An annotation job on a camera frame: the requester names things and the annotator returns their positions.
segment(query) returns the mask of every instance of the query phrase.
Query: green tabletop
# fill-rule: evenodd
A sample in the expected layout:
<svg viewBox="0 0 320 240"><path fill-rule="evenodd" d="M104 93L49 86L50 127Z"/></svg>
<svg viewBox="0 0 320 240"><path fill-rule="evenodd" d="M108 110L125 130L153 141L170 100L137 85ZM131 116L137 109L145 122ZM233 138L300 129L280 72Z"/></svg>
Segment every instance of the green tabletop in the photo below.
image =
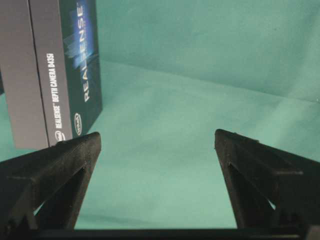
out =
<svg viewBox="0 0 320 240"><path fill-rule="evenodd" d="M235 228L218 128L320 159L319 0L98 0L102 151L77 228ZM0 97L1 157L15 149Z"/></svg>

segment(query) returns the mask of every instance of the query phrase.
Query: fabric surface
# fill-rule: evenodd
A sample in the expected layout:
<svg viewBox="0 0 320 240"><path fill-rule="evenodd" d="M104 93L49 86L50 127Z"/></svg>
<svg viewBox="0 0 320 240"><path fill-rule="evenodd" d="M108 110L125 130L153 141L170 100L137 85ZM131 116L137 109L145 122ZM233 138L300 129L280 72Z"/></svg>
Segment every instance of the fabric surface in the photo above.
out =
<svg viewBox="0 0 320 240"><path fill-rule="evenodd" d="M319 0L98 0L102 138L79 229L236 227L214 132L320 159ZM1 156L15 149L0 97Z"/></svg>

